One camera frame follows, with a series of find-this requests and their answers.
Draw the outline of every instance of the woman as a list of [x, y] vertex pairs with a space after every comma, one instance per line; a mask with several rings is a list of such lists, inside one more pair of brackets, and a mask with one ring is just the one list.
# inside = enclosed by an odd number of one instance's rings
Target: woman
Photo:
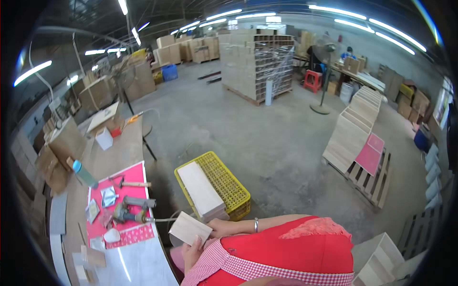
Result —
[[179, 249], [171, 251], [185, 274], [182, 286], [351, 285], [351, 235], [328, 217], [214, 219], [208, 226], [213, 239], [204, 250], [197, 237], [183, 244], [182, 261]]

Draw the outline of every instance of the stool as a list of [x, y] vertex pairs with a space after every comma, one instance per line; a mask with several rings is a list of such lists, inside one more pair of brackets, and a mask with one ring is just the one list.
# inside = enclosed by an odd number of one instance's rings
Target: stool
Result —
[[313, 91], [313, 93], [316, 93], [316, 91], [321, 90], [321, 77], [322, 73], [321, 72], [316, 72], [312, 70], [308, 70], [305, 73], [304, 77], [304, 85], [303, 87], [310, 87]]

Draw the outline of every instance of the white bucket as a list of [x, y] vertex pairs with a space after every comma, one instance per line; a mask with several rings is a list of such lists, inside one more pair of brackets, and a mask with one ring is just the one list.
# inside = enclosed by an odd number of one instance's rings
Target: white bucket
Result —
[[353, 92], [353, 86], [348, 83], [343, 83], [340, 88], [340, 100], [343, 103], [349, 104], [351, 99], [351, 93]]

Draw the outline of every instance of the yellow plastic crate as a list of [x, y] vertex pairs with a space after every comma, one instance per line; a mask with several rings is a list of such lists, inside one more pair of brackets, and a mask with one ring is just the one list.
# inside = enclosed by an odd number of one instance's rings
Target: yellow plastic crate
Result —
[[226, 213], [229, 215], [231, 221], [238, 221], [250, 212], [250, 193], [245, 187], [240, 184], [237, 178], [227, 169], [227, 167], [216, 156], [215, 152], [210, 151], [199, 157], [183, 164], [175, 169], [175, 177], [180, 184], [186, 199], [192, 207], [194, 213], [199, 217], [194, 203], [186, 190], [185, 185], [181, 181], [178, 169], [191, 162], [196, 162], [203, 170], [208, 180], [215, 188], [215, 191], [223, 199], [226, 204]]

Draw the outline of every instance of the woman's hand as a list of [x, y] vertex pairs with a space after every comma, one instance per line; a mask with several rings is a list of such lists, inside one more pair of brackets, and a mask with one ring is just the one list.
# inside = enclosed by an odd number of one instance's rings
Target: woman's hand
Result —
[[183, 260], [185, 261], [185, 275], [188, 271], [196, 264], [203, 252], [202, 239], [196, 235], [196, 239], [192, 245], [187, 243], [183, 244], [181, 253], [183, 254]]
[[239, 233], [237, 222], [235, 221], [222, 221], [218, 218], [212, 219], [207, 226], [213, 229], [210, 237], [221, 238], [224, 236], [235, 235]]

